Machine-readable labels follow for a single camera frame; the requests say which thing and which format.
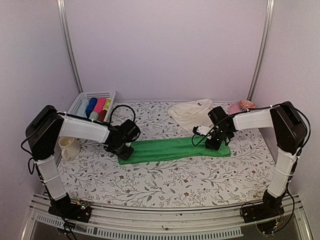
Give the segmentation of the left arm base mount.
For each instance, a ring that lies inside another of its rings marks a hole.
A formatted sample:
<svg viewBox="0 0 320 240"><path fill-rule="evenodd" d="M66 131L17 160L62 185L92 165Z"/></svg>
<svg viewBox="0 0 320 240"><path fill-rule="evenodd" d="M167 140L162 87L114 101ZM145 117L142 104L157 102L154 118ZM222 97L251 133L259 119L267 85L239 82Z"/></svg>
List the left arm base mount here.
<svg viewBox="0 0 320 240"><path fill-rule="evenodd" d="M63 220L74 220L82 223L88 223L91 217L92 208L83 207L77 203L54 201L50 202L48 213L58 216Z"/></svg>

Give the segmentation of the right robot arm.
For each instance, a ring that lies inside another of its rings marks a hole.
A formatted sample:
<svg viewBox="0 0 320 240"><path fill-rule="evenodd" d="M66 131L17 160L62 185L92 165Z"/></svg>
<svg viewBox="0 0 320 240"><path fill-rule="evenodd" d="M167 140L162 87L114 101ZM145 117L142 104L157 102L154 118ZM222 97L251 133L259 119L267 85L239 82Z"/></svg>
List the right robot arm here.
<svg viewBox="0 0 320 240"><path fill-rule="evenodd" d="M262 218L269 218L278 210L274 199L280 198L287 189L292 178L308 136L309 123L307 118L290 101L275 105L249 108L245 112L226 114L222 107L215 107L208 117L213 127L206 135L206 145L219 150L222 143L228 144L234 133L248 129L272 128L274 130L278 155L274 173L266 190L266 200L259 206L258 213Z"/></svg>

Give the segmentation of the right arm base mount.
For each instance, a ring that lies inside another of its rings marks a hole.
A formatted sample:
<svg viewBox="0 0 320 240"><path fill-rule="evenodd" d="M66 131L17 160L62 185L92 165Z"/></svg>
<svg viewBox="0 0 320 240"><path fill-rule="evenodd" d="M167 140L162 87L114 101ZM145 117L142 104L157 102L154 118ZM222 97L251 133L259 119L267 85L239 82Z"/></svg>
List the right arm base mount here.
<svg viewBox="0 0 320 240"><path fill-rule="evenodd" d="M265 199L260 204L251 202L244 203L239 214L245 223L262 221L256 225L258 231L264 235L274 234L283 220L285 211L282 205L282 198Z"/></svg>

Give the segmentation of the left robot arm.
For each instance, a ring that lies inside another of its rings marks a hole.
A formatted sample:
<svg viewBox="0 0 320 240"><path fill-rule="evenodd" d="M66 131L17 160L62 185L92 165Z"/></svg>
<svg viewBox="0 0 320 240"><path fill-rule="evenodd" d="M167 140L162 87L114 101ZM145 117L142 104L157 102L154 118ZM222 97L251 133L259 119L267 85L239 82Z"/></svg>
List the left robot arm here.
<svg viewBox="0 0 320 240"><path fill-rule="evenodd" d="M133 120L127 119L121 125L59 112L52 105L46 105L25 130L25 140L30 155L35 161L42 183L55 200L55 209L63 216L74 213L74 205L66 200L67 192L58 173L55 147L59 138L69 137L102 143L105 150L128 160L134 149L128 146L138 139L141 131Z"/></svg>

